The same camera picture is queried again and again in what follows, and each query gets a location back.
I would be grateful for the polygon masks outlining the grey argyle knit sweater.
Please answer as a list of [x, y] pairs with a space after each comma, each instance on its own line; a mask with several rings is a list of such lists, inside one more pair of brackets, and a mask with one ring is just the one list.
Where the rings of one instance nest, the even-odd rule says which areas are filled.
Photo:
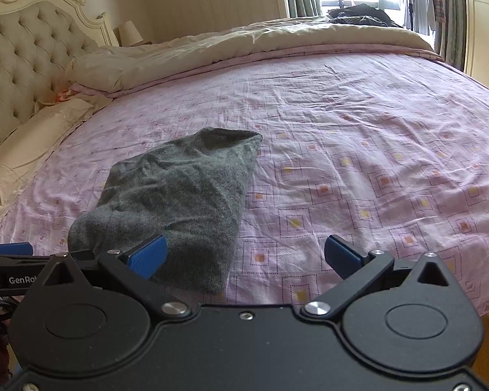
[[262, 136], [204, 128], [116, 163], [68, 249], [127, 251], [162, 235], [169, 254], [152, 279], [196, 293], [224, 292]]

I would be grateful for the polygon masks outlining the dark clothes pile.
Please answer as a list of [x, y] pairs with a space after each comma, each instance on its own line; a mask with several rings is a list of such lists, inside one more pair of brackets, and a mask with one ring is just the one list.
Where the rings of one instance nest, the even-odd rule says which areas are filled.
[[328, 10], [327, 17], [335, 24], [402, 28], [385, 11], [364, 3]]

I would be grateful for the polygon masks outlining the clothes drying rack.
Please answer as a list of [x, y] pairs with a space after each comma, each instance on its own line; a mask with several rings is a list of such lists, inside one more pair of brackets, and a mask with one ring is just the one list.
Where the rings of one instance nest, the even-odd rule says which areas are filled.
[[404, 13], [403, 26], [423, 36], [432, 36], [436, 31], [433, 0], [401, 0]]

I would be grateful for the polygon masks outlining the cream pillow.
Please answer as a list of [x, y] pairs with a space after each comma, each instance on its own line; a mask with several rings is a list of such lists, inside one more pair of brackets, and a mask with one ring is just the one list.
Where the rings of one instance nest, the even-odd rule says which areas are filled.
[[77, 94], [41, 109], [12, 132], [0, 145], [0, 221], [65, 138], [110, 102]]

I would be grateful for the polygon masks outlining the pink patterned bed sheet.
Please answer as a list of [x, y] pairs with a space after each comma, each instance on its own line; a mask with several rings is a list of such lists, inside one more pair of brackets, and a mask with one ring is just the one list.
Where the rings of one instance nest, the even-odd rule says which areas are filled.
[[400, 54], [283, 57], [119, 98], [73, 132], [0, 223], [0, 243], [67, 246], [117, 162], [205, 127], [262, 135], [233, 266], [213, 304], [301, 305], [339, 281], [338, 235], [438, 254], [489, 312], [489, 89]]

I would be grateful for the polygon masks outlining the beige duvet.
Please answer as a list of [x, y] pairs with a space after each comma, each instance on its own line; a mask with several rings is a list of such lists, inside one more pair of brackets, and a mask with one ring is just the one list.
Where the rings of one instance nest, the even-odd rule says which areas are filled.
[[438, 55], [418, 34], [399, 27], [334, 24], [324, 17], [268, 20], [218, 33], [138, 47], [101, 47], [72, 60], [66, 80], [77, 89], [118, 95], [225, 62], [307, 51], [388, 51]]

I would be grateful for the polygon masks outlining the cream tufted headboard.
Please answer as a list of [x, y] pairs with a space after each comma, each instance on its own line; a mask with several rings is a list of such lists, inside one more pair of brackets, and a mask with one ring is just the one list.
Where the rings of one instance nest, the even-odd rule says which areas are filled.
[[106, 12], [85, 0], [0, 0], [0, 145], [67, 87], [67, 65], [118, 43]]

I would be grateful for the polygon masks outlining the beige bedside lamp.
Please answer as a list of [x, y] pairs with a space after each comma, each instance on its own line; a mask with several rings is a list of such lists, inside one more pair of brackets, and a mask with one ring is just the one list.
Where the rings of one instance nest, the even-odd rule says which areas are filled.
[[145, 40], [132, 20], [127, 20], [117, 26], [120, 45], [133, 47], [142, 44]]

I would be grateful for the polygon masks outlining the grey-green curtain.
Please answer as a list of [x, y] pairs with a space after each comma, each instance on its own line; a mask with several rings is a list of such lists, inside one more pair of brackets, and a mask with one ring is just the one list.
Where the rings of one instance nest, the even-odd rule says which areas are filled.
[[435, 51], [448, 65], [465, 68], [467, 0], [433, 0], [436, 20]]

